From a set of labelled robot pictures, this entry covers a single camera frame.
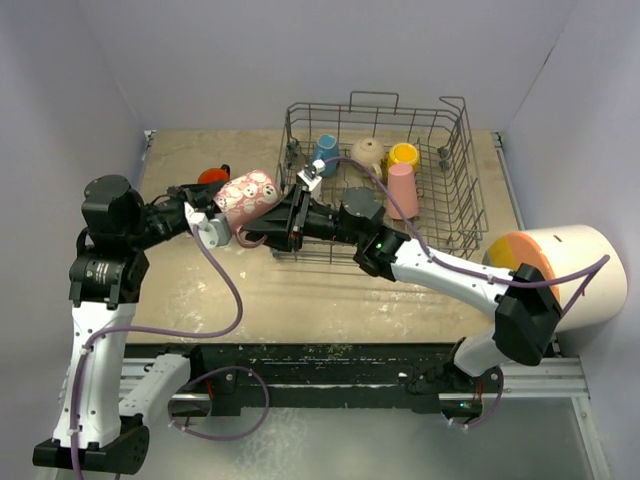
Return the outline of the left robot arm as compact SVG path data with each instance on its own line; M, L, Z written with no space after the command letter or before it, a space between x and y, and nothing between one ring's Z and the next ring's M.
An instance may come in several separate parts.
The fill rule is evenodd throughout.
M34 465L134 475L170 388L194 392L202 387L202 363L165 354L127 396L120 394L126 329L149 268L145 252L188 232L190 218L208 232L207 223L221 218L214 198L223 184L170 187L150 203L121 175L106 175L85 187L86 225L69 269L71 361L58 423L52 436L35 446Z

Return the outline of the pink ghost pattern mug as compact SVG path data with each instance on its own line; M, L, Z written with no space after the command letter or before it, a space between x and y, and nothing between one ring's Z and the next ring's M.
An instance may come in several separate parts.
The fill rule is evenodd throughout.
M256 248L264 243L265 237L247 240L244 225L269 212L280 199L280 190L269 174L252 170L226 183L214 197L214 202L224 214L238 244L243 248Z

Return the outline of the blue flower mug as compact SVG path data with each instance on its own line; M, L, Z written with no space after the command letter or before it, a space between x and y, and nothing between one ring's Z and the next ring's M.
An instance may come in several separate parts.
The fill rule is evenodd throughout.
M320 173L322 177L330 177L336 174L339 162L335 161L327 163L331 158L340 156L340 148L338 140L331 134L322 134L316 141L311 161L322 160L325 163L325 169Z

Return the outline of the orange mug black handle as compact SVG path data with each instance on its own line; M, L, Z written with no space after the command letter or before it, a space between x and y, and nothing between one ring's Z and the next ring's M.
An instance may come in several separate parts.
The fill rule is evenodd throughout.
M231 168L227 164L219 167L209 168L203 171L198 177L199 184L211 184L216 182L226 183L231 178Z

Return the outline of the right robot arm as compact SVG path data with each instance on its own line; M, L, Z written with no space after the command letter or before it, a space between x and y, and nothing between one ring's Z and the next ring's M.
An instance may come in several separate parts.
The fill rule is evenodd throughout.
M247 222L244 233L282 252L300 250L309 238L352 245L353 260L366 274L426 287L484 313L493 326L459 341L445 366L446 383L456 391L469 390L505 362L541 362L561 307L536 267L510 270L425 250L418 239L387 226L384 215L366 187L347 189L339 207L332 208L296 186L269 212Z

